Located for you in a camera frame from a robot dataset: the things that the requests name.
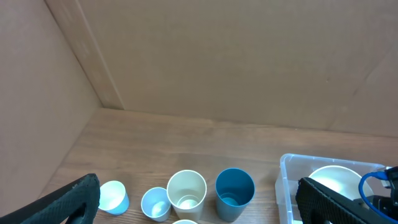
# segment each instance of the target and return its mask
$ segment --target cardboard wall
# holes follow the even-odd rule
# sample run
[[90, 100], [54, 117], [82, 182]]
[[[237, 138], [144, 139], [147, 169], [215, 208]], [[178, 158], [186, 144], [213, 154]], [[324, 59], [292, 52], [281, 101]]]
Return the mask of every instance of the cardboard wall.
[[0, 217], [36, 200], [101, 106], [42, 0], [0, 2]]
[[47, 2], [119, 108], [398, 136], [398, 1]]

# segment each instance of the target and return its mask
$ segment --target wooden surface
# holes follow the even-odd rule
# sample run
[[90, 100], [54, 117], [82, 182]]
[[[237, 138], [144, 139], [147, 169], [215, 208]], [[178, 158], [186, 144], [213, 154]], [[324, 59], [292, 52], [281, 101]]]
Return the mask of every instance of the wooden surface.
[[0, 1], [0, 217], [37, 200], [101, 107], [43, 0]]
[[[215, 179], [240, 167], [256, 182], [256, 196], [236, 223], [278, 223], [274, 184], [279, 159], [288, 152], [396, 165], [398, 139], [257, 124], [218, 122], [100, 109], [56, 171], [44, 194], [87, 174], [103, 184], [127, 188], [129, 210], [118, 217], [99, 210], [95, 223], [153, 223], [141, 212], [141, 197], [166, 187], [179, 170], [192, 169], [207, 181], [199, 223], [222, 223], [215, 213]], [[173, 215], [166, 223], [176, 220]]]
[[47, 1], [125, 110], [398, 136], [396, 0]]

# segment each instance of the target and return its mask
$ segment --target dark blue cup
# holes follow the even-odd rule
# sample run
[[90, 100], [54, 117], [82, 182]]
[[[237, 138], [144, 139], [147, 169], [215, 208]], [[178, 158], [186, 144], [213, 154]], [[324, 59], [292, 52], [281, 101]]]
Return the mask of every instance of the dark blue cup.
[[238, 168], [221, 172], [216, 179], [217, 213], [226, 222], [235, 221], [254, 197], [256, 186], [250, 175]]

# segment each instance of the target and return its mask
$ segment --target cup bottom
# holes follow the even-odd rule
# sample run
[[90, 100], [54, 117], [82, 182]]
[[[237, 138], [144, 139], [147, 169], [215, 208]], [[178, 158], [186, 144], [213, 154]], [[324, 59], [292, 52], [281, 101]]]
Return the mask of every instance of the cup bottom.
[[159, 217], [163, 215], [164, 213], [167, 212], [169, 209], [170, 204], [167, 202], [157, 202], [153, 207], [152, 207], [152, 217]]
[[199, 198], [194, 195], [186, 195], [177, 202], [177, 207], [182, 209], [190, 209], [199, 204]]
[[228, 205], [239, 206], [239, 202], [237, 200], [238, 196], [236, 196], [235, 194], [225, 193], [225, 194], [222, 194], [220, 197]]

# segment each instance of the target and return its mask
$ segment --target cup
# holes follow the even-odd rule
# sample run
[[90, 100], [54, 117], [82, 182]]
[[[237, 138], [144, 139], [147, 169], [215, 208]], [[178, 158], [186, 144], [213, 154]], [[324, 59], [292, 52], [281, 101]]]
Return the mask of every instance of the cup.
[[238, 168], [221, 172], [216, 179], [216, 207], [220, 219], [235, 221], [254, 197], [256, 186], [248, 173]]
[[149, 189], [142, 197], [141, 210], [154, 221], [166, 221], [172, 211], [172, 206], [167, 198], [166, 189], [163, 187]]
[[117, 180], [109, 181], [100, 188], [98, 208], [112, 215], [121, 215], [129, 208], [126, 188]]
[[[350, 200], [361, 198], [358, 185], [362, 177], [349, 168], [324, 166], [312, 172], [309, 177]], [[363, 191], [367, 197], [373, 195], [372, 188], [367, 182], [363, 186]]]
[[177, 172], [167, 184], [167, 197], [182, 220], [200, 219], [206, 192], [205, 179], [193, 170]]
[[197, 223], [191, 220], [179, 220], [177, 222], [173, 222], [173, 224], [197, 224]]

